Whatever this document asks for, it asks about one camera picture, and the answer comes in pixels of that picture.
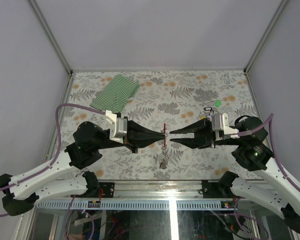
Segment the red handled carabiner keyring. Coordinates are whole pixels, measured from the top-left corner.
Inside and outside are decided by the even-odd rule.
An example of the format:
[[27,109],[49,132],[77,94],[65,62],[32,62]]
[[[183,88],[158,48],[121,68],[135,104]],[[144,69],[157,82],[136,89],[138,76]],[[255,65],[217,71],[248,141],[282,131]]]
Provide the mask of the red handled carabiner keyring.
[[162,130],[162,133],[163,133],[163,135],[164,135],[164,137],[163,137],[163,143],[162,143],[162,146],[163,146],[163,148],[166,148],[167,147],[167,134],[166,134],[166,132],[167,132],[167,124],[166,123],[164,123],[163,124],[163,130]]

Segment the silver keys bunch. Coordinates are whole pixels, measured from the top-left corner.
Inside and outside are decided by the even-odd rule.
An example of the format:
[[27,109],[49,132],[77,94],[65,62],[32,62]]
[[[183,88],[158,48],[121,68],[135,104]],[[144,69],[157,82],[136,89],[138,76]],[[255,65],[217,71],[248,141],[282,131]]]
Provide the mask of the silver keys bunch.
[[167,147],[162,146],[161,151],[162,151],[162,154],[163,154],[163,159],[161,160],[161,162],[159,164],[159,168],[164,170],[168,167],[168,162],[169,162],[169,156],[167,154]]

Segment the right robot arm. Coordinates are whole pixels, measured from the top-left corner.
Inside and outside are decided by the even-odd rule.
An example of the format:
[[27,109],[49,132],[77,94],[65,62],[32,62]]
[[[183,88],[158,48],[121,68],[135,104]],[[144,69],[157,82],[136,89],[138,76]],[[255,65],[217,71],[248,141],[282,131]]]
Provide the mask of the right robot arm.
[[243,197],[270,210],[294,232],[300,234],[300,182],[279,162],[274,147],[268,148],[265,126],[272,125],[273,116],[265,122],[258,117],[244,115],[229,124],[227,113],[216,113],[186,127],[171,131],[172,134],[189,134],[193,138],[173,138],[172,142],[190,149],[216,146],[236,146],[231,153],[244,169],[265,180],[274,191],[253,185],[238,174],[226,171],[218,181],[218,192],[223,197],[232,194]]

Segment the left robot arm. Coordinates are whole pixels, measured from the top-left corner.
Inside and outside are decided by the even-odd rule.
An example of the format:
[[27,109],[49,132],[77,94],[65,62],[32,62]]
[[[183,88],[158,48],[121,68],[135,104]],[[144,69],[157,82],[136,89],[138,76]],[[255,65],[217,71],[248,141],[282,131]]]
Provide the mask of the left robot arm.
[[9,216],[24,214],[39,203],[58,197],[100,198],[102,191],[97,176],[86,170],[102,158],[100,150],[125,147],[136,154],[139,149],[165,138],[163,133],[109,110],[104,117],[109,129],[85,121],[74,132],[74,143],[64,152],[20,175],[0,176],[2,205]]

